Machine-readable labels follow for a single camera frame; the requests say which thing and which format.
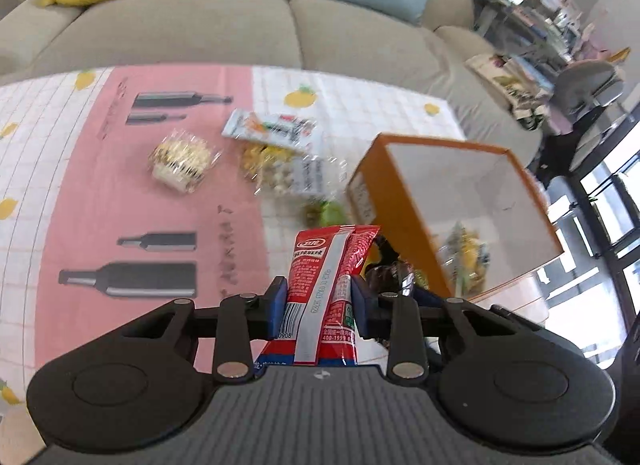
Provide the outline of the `black yellow snack packet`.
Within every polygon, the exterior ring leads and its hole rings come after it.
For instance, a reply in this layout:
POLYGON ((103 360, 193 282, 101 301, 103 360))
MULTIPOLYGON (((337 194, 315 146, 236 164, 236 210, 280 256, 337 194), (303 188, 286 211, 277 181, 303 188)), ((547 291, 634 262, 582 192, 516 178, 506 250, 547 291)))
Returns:
POLYGON ((420 284, 416 269, 382 234, 377 234, 373 240, 362 275, 375 295, 411 296, 420 306, 433 303, 431 293, 420 284))

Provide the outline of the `red snack packet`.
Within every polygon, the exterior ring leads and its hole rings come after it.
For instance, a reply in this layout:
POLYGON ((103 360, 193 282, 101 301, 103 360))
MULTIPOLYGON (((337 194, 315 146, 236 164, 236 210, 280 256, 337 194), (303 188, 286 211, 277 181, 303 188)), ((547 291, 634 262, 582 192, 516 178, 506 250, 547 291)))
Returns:
POLYGON ((352 367, 357 363, 352 278, 360 274, 377 226, 342 225, 296 235, 288 294, 275 339, 255 367, 352 367))

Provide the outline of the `green yellow snack bag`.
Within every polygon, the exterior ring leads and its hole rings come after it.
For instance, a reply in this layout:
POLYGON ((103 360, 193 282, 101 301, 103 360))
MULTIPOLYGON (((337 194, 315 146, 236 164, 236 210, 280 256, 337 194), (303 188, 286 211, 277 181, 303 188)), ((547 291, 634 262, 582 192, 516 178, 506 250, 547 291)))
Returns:
POLYGON ((476 230, 457 222, 437 257, 454 297, 471 298, 485 291, 490 253, 476 230))

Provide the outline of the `waffle cookie packet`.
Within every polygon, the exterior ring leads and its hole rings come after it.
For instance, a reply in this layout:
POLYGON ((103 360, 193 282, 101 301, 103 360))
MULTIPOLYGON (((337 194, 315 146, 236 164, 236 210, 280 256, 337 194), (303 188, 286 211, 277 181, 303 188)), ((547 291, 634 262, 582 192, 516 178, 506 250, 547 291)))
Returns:
POLYGON ((175 129, 152 150, 152 177, 182 194, 193 193, 221 157, 221 151, 201 137, 175 129))

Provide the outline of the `green small snack packet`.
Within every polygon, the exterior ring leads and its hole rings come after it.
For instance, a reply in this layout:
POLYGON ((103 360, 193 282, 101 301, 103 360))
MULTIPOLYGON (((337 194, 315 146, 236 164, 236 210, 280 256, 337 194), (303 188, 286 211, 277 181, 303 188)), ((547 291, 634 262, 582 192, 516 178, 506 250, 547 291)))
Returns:
POLYGON ((345 206, 339 200, 306 200, 302 218, 310 229, 348 225, 350 222, 345 206))

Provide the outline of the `orange cardboard box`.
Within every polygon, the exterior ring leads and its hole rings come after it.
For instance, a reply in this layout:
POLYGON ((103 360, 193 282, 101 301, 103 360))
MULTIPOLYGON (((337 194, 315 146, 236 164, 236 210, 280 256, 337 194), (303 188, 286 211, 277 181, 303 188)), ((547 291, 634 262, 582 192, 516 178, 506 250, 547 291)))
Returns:
POLYGON ((458 227, 485 245, 483 294, 562 253, 535 182, 506 149, 431 137, 378 135, 346 187, 357 222, 378 226, 442 297, 456 295, 444 246, 458 227))

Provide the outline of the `hawthorn balls clear bag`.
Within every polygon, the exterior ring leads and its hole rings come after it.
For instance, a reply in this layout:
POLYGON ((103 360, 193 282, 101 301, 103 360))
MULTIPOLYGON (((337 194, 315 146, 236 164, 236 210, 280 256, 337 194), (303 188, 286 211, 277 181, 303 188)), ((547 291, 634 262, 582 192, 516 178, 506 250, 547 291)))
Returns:
POLYGON ((257 193, 329 201, 347 179, 347 164, 337 158, 295 153, 267 144, 245 144, 241 167, 257 193))

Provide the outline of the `pink white checkered tablecloth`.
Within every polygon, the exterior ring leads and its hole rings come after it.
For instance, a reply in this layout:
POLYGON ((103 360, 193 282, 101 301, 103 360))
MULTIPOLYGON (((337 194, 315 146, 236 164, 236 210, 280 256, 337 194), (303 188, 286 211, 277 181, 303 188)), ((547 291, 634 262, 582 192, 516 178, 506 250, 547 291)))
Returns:
POLYGON ((299 207, 258 196, 243 146, 221 129, 237 108, 310 118, 323 151, 354 168, 380 133, 462 139, 442 98, 358 78, 274 66, 165 64, 67 72, 1 87, 1 459, 42 441, 26 389, 44 363, 163 303, 58 283, 64 269, 193 263, 195 303, 262 292, 288 272, 299 207), (173 130, 221 151, 193 193, 151 175, 173 130))

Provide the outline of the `white gluten strips packet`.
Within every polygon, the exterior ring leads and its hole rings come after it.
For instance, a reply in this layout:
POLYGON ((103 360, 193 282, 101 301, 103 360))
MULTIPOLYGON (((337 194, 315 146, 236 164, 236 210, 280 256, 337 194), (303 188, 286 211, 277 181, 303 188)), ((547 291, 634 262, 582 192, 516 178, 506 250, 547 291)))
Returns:
POLYGON ((242 109, 231 113, 221 135, 304 154, 319 154, 323 144, 321 128, 309 118, 242 109))

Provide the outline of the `beige sofa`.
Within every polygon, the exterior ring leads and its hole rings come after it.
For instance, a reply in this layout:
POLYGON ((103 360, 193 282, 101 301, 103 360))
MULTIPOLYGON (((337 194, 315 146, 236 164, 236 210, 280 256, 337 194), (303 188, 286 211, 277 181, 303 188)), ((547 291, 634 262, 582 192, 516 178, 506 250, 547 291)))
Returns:
POLYGON ((154 62, 329 72, 445 99, 465 136, 529 163, 541 133, 465 64, 491 52, 473 23, 472 0, 426 0, 417 24, 339 0, 25 0, 1 21, 1 79, 154 62))

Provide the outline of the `cluttered book shelf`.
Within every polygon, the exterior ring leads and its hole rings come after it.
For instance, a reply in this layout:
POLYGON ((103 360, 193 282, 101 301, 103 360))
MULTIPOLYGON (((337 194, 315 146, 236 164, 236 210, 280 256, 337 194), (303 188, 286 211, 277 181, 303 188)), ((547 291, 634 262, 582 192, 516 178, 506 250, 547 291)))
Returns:
POLYGON ((474 0, 473 30, 529 61, 560 70, 582 47, 582 12, 572 0, 474 0))

